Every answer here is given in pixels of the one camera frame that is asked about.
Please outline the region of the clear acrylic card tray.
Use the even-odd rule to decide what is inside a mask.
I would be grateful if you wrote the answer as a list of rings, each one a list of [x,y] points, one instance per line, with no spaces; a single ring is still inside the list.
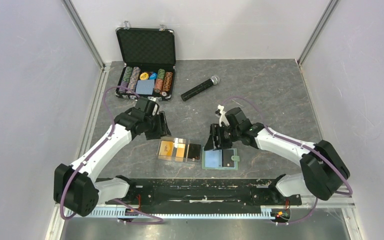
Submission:
[[[194,139],[165,136],[156,151],[158,159],[196,164],[202,162],[203,144]]]

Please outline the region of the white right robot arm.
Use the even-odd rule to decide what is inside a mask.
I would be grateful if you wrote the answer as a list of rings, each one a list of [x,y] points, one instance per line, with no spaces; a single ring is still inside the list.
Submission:
[[[225,111],[219,104],[215,114],[219,120],[210,126],[204,151],[230,149],[234,142],[241,142],[300,167],[300,173],[284,174],[272,182],[268,196],[273,203],[282,204],[293,195],[311,194],[322,201],[329,200],[333,194],[352,195],[348,183],[350,171],[330,142],[299,140],[263,123],[251,123],[239,107]]]

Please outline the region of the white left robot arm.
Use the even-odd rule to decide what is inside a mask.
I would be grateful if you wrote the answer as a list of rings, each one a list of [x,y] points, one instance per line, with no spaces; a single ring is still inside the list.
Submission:
[[[97,179],[114,156],[141,134],[147,140],[170,135],[166,115],[155,97],[139,97],[135,106],[112,120],[105,134],[84,155],[55,169],[53,198],[59,203],[62,219],[69,220],[75,215],[86,217],[97,205],[109,201],[131,204],[136,200],[137,190],[128,180]]]

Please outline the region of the green card holder wallet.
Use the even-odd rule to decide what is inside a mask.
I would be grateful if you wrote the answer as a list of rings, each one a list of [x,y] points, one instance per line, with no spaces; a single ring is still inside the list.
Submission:
[[[240,156],[236,148],[229,148],[234,150],[232,160],[235,162],[234,168],[222,167],[222,150],[209,150],[204,151],[202,154],[202,168],[204,170],[238,170]]]

